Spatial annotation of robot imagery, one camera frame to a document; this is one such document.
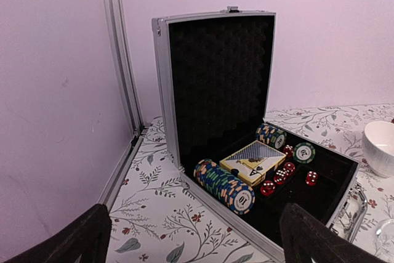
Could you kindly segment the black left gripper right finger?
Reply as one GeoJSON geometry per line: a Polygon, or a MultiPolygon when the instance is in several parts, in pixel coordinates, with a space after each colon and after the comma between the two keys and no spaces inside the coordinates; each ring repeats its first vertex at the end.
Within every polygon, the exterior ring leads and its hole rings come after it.
{"type": "Polygon", "coordinates": [[[297,204],[285,206],[279,227],[286,262],[382,262],[338,237],[297,204]]]}

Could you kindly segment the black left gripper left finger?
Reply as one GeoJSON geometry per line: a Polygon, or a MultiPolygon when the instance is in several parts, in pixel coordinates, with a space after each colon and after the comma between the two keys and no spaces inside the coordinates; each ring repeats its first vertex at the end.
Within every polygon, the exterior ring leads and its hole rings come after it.
{"type": "Polygon", "coordinates": [[[104,204],[95,204],[56,235],[8,262],[105,262],[111,219],[104,204]]]}

